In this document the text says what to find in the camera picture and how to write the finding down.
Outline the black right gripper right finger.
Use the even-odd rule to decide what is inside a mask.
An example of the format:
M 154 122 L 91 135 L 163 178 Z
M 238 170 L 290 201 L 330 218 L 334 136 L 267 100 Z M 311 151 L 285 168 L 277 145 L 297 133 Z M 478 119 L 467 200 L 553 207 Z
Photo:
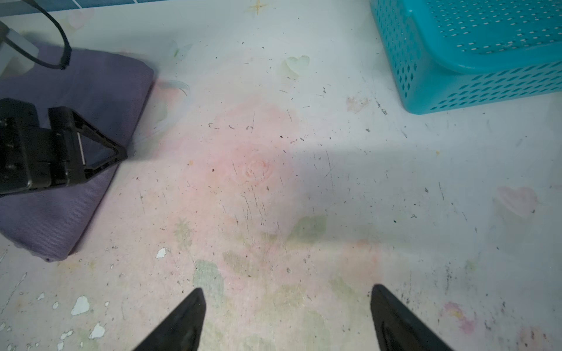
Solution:
M 373 286 L 370 309 L 380 350 L 452 351 L 384 285 Z

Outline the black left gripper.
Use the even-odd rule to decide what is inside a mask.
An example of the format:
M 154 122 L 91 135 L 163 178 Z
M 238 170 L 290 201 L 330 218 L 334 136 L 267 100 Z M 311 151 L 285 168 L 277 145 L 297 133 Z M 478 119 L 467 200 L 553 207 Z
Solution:
M 84 184 L 127 159 L 126 148 L 71 108 L 48 110 L 51 130 L 37 109 L 1 100 L 1 194 L 32 192 L 53 184 Z

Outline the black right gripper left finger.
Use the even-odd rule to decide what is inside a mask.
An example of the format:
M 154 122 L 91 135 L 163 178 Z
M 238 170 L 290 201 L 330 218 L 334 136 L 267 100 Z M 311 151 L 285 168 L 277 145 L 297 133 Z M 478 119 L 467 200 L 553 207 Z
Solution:
M 201 288 L 194 289 L 134 351 L 196 351 L 206 315 Z

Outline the purple trousers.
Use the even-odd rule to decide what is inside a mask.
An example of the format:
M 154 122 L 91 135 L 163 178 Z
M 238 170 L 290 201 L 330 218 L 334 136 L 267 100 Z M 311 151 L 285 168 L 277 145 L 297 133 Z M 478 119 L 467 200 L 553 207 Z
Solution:
M 1 79 L 1 233 L 65 260 L 91 222 L 151 91 L 135 58 L 75 50 L 64 70 Z

